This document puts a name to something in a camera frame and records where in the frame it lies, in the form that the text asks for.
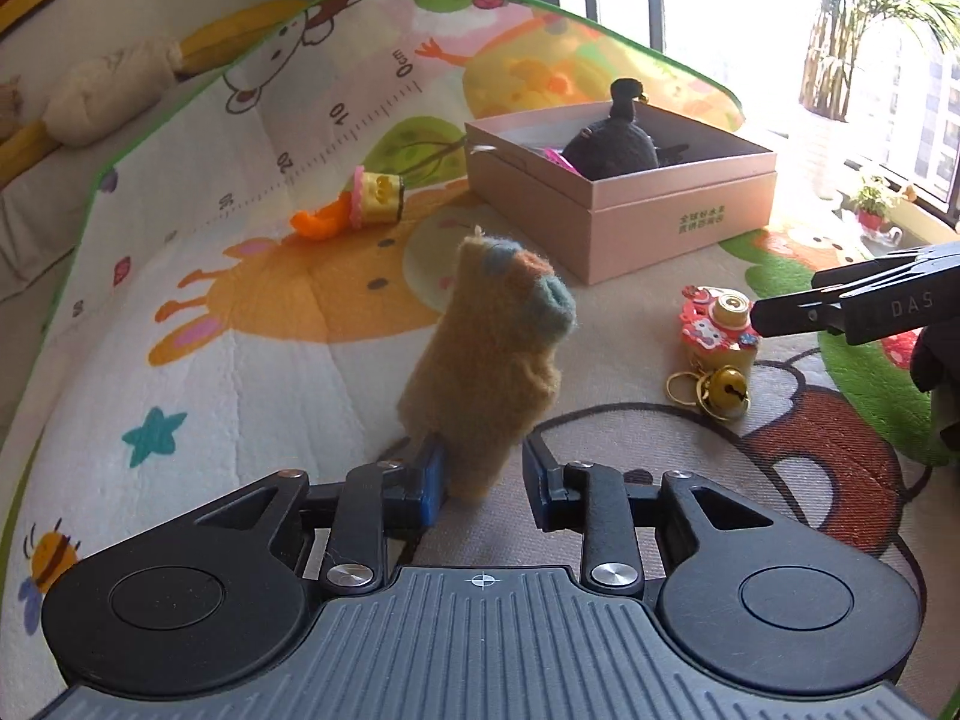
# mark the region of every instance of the pillow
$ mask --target pillow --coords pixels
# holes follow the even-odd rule
[[[50,95],[43,122],[66,146],[88,146],[123,127],[176,84],[179,43],[151,38],[109,56],[82,62]]]
[[[241,10],[198,29],[181,41],[186,76],[229,65],[251,50],[280,23],[306,9],[305,0],[274,0]]]
[[[56,148],[59,143],[50,137],[40,121],[27,124],[8,141],[0,143],[0,189]]]

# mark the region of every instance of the tan felt animal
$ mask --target tan felt animal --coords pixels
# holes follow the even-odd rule
[[[553,403],[554,352],[575,317],[546,261],[512,241],[464,239],[448,309],[397,406],[414,440],[442,437],[450,495],[486,495]]]

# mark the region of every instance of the yellow toy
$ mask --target yellow toy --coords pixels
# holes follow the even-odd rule
[[[666,394],[682,406],[699,407],[714,419],[728,421],[750,408],[747,378],[757,358],[760,336],[750,326],[750,299],[735,290],[685,287],[680,338],[690,367],[666,380]],[[691,378],[694,399],[673,392],[675,381]]]
[[[403,217],[403,194],[399,175],[366,172],[361,165],[354,170],[351,190],[313,213],[297,211],[290,226],[303,238],[326,241],[349,228],[396,223]]]

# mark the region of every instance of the blue felt ear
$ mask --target blue felt ear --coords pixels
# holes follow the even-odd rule
[[[549,341],[560,341],[577,322],[577,304],[557,276],[536,279],[525,313],[536,331]]]
[[[488,251],[483,258],[483,270],[489,275],[502,275],[510,268],[510,261],[522,249],[516,241],[505,238],[488,238]]]

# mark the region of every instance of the hello kitty keychain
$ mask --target hello kitty keychain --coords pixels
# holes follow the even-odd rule
[[[747,379],[760,346],[750,324],[752,303],[743,293],[715,287],[685,287],[683,297],[680,339],[692,370],[667,378],[667,397],[720,421],[740,418],[750,408]],[[674,383],[683,378],[694,382],[693,400],[673,392]]]

